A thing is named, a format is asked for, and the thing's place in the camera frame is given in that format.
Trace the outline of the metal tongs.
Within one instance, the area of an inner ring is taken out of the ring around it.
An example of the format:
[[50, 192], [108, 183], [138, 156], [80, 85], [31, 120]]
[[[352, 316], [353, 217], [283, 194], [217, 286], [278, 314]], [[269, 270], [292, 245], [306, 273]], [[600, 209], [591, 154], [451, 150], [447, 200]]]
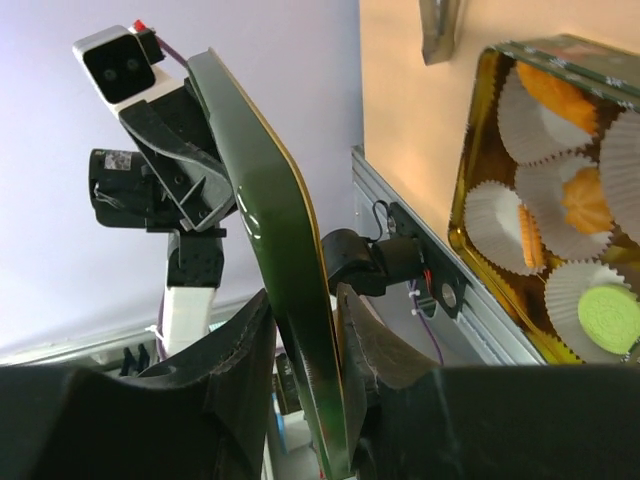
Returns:
[[448, 62], [456, 49], [465, 1], [419, 0], [421, 53], [426, 66]]

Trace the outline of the tan round cookie top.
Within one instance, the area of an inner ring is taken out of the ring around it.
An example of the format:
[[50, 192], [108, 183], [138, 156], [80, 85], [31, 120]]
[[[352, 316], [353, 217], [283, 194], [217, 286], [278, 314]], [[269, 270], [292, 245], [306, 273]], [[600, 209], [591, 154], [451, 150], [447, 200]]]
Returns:
[[518, 206], [518, 219], [524, 262], [530, 269], [540, 269], [545, 260], [537, 223], [524, 205]]

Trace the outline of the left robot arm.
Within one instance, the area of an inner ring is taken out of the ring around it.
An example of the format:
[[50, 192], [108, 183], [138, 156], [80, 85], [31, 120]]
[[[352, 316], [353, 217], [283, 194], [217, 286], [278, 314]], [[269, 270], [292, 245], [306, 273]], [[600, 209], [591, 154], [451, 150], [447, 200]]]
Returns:
[[168, 236], [155, 326], [160, 359], [209, 332], [224, 267], [221, 222], [237, 209], [231, 183], [190, 83], [117, 115], [133, 151], [94, 149], [89, 196], [106, 227]]

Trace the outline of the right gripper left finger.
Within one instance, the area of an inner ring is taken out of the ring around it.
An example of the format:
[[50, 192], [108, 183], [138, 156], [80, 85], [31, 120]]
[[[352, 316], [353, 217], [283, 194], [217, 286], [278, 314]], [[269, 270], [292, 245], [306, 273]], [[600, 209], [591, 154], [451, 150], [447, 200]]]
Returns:
[[136, 377], [1, 371], [5, 479], [257, 479], [276, 328], [265, 292]]

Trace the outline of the gold cookie tin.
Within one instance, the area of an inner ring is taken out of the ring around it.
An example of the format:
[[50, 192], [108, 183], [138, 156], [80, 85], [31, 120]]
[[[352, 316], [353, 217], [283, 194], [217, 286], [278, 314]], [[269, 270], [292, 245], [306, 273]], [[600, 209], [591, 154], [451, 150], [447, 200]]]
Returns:
[[[551, 324], [544, 301], [546, 281], [554, 269], [570, 261], [597, 260], [617, 269], [639, 299], [639, 242], [631, 240], [612, 215], [613, 235], [602, 255], [586, 260], [565, 260], [551, 253], [542, 243], [545, 269], [524, 276], [498, 267], [481, 255], [471, 243], [464, 224], [466, 195], [480, 183], [497, 181], [516, 192], [515, 173], [521, 165], [509, 156], [502, 143], [497, 105], [506, 76], [518, 61], [579, 88], [596, 108], [598, 127], [592, 144], [541, 162], [565, 155], [583, 155], [596, 163], [600, 174], [600, 147], [607, 130], [622, 112], [634, 110], [639, 113], [639, 57], [636, 53], [573, 35], [509, 41], [486, 48], [478, 60], [453, 197], [448, 237], [464, 263], [547, 361], [586, 363], [568, 349]], [[619, 363], [637, 364], [638, 361], [639, 340]]]

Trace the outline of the gold tin lid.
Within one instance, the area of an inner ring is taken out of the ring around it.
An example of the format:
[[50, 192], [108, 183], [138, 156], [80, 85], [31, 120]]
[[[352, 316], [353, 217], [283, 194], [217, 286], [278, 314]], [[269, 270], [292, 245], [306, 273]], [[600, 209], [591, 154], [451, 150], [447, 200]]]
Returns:
[[230, 177], [324, 475], [350, 476], [340, 354], [319, 228], [304, 178], [264, 115], [213, 50], [190, 80]]

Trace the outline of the green round cookie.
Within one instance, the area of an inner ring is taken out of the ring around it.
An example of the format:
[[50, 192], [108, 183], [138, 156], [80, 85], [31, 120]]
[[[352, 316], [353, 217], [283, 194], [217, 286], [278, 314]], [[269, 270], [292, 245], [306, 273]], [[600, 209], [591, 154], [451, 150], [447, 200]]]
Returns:
[[625, 355], [639, 338], [639, 303], [623, 285], [586, 290], [578, 301], [578, 320], [586, 335], [612, 354]]

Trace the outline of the white paper cup bottom-left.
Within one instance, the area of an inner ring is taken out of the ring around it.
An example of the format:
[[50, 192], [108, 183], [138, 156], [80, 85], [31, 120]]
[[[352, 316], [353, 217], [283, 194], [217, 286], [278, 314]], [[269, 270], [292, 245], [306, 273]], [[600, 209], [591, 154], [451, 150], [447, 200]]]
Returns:
[[494, 265], [518, 275], [535, 275], [523, 258], [517, 193], [497, 181], [484, 181], [472, 188], [464, 204], [464, 224], [476, 250]]

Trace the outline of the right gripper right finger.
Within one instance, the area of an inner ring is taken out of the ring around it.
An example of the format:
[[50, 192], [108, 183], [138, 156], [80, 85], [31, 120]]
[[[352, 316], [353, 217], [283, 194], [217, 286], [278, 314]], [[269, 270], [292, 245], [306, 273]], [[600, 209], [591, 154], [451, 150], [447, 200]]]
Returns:
[[635, 479], [639, 372], [443, 367], [340, 285], [347, 451], [361, 479]]

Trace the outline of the white paper cup top-left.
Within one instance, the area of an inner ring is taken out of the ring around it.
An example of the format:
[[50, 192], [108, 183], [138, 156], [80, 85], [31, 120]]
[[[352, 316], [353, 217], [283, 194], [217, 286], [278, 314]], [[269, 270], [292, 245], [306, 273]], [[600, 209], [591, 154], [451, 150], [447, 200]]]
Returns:
[[518, 165], [540, 163], [596, 139], [535, 100], [515, 66], [507, 74], [498, 98], [497, 125], [504, 148]]

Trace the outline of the swirl butter cookie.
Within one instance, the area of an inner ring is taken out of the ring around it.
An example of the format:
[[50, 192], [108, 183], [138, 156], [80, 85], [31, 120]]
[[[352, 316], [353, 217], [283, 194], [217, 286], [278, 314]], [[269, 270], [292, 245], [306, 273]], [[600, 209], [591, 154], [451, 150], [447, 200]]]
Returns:
[[613, 217], [596, 167], [580, 169], [571, 180], [563, 184], [562, 189], [566, 223], [585, 235], [598, 234], [612, 228]]

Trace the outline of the white paper cup top-right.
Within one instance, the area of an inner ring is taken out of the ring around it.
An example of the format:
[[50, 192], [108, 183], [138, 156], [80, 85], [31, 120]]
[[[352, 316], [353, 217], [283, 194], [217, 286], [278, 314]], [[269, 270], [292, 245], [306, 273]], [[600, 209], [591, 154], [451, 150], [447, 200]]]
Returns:
[[602, 188], [615, 222], [639, 242], [639, 113], [622, 112], [600, 147]]

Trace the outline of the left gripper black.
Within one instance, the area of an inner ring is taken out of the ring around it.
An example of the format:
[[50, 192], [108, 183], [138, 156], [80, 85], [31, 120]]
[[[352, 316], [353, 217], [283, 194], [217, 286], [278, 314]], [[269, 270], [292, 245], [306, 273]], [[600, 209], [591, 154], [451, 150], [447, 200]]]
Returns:
[[134, 151], [94, 149], [89, 196], [99, 224], [205, 232], [235, 212], [226, 167], [189, 87], [116, 113]]

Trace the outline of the white paper cup bottom-right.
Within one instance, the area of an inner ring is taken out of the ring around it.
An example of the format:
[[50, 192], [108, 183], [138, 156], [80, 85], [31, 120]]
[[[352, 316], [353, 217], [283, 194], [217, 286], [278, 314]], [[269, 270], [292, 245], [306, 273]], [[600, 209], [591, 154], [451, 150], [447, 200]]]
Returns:
[[609, 353], [597, 346], [583, 331], [578, 320], [578, 301], [591, 287], [618, 284], [628, 288], [639, 303], [626, 278], [615, 268], [597, 260], [570, 261], [554, 269], [546, 281], [546, 310], [560, 340], [586, 363], [619, 363], [625, 355]]

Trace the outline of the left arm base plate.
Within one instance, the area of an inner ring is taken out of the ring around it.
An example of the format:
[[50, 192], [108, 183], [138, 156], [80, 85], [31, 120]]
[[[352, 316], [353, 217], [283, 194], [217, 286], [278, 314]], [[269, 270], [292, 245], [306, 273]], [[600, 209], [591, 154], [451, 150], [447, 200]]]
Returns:
[[359, 295], [381, 297], [390, 286], [417, 282], [426, 287], [418, 296], [419, 307], [433, 302], [456, 317], [468, 281], [454, 261], [399, 203], [376, 200], [372, 214], [376, 238], [342, 228], [322, 239], [330, 293], [348, 284]]

